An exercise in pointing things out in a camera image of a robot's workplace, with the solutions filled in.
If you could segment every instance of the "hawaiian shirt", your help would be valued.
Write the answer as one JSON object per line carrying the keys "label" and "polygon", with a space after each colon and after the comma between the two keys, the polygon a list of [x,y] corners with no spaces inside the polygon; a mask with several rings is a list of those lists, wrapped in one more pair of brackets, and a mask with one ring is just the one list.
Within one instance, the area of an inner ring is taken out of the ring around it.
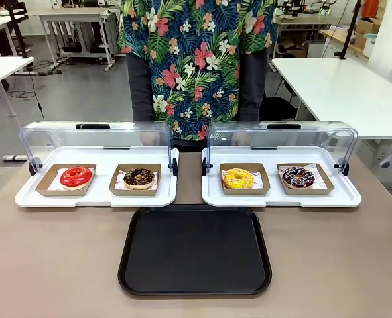
{"label": "hawaiian shirt", "polygon": [[174,138],[203,140],[235,119],[239,56],[271,45],[273,2],[124,0],[123,50],[149,60],[155,118]]}

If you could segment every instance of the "short sleeve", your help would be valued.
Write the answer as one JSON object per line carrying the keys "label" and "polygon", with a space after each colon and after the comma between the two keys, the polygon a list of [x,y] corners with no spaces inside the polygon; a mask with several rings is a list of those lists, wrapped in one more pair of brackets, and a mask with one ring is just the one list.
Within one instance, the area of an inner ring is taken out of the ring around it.
{"label": "short sleeve", "polygon": [[273,0],[250,0],[240,35],[242,54],[258,52],[271,46],[275,36],[272,26],[273,12]]}
{"label": "short sleeve", "polygon": [[147,19],[143,0],[124,0],[123,2],[122,51],[148,60],[149,47]]}

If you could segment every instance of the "black tray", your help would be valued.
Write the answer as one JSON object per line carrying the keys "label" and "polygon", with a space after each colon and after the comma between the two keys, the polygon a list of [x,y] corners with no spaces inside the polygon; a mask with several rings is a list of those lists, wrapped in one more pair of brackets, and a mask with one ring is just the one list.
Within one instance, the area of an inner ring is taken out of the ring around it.
{"label": "black tray", "polygon": [[271,281],[261,225],[249,208],[142,208],[117,273],[133,295],[255,295]]}

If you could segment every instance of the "black pole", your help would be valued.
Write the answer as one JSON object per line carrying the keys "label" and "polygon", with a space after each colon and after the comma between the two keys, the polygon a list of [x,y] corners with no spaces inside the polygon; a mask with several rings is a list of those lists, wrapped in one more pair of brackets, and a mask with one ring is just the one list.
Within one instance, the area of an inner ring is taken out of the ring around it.
{"label": "black pole", "polygon": [[350,42],[350,37],[352,36],[352,33],[355,29],[355,22],[356,22],[356,18],[358,17],[359,9],[361,9],[361,0],[356,1],[354,15],[352,16],[352,21],[350,21],[348,35],[346,36],[346,40],[344,41],[343,50],[341,52],[334,53],[334,56],[339,57],[339,59],[341,60],[345,59],[346,51],[348,50],[348,46]]}
{"label": "black pole", "polygon": [[11,6],[11,1],[10,0],[6,0],[5,4],[6,4],[6,7],[7,7],[6,9],[10,13],[11,23],[13,24],[13,30],[15,31],[17,41],[19,42],[19,48],[20,48],[20,50],[22,52],[22,57],[23,58],[27,58],[28,56],[27,56],[27,53],[26,53],[26,50],[25,50],[25,43],[23,42],[23,37],[22,37],[22,34],[21,34],[21,30],[19,29],[19,25],[17,24],[16,18],[15,18],[15,13],[13,12],[13,7]]}

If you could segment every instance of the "clear plastic cover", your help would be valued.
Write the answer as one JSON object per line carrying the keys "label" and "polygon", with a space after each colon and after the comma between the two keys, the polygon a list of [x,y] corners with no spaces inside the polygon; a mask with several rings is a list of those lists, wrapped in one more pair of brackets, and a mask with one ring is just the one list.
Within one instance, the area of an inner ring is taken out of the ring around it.
{"label": "clear plastic cover", "polygon": [[170,128],[161,122],[34,122],[21,130],[20,138],[34,171],[43,167],[60,148],[141,150],[155,147],[156,154],[164,154],[172,167]]}
{"label": "clear plastic cover", "polygon": [[254,123],[216,123],[208,133],[207,169],[212,167],[215,153],[229,152],[229,157],[240,147],[251,150],[324,150],[336,165],[336,171],[344,171],[346,162],[354,150],[358,133],[342,122],[287,121]]}

